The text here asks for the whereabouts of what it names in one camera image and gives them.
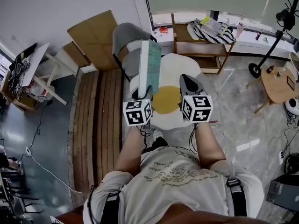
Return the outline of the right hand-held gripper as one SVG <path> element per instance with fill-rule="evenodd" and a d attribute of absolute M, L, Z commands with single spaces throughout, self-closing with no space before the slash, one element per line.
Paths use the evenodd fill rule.
<path fill-rule="evenodd" d="M 209 122 L 214 105 L 202 83 L 189 75 L 182 74 L 179 78 L 179 85 L 180 111 L 183 121 L 190 123 Z"/>

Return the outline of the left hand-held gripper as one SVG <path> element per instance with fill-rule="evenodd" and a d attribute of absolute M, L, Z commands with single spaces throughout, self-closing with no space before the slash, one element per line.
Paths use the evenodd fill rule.
<path fill-rule="evenodd" d="M 153 116 L 153 87 L 150 85 L 143 99 L 138 97 L 138 90 L 132 93 L 132 101 L 123 103 L 123 115 L 127 126 L 149 126 Z"/>

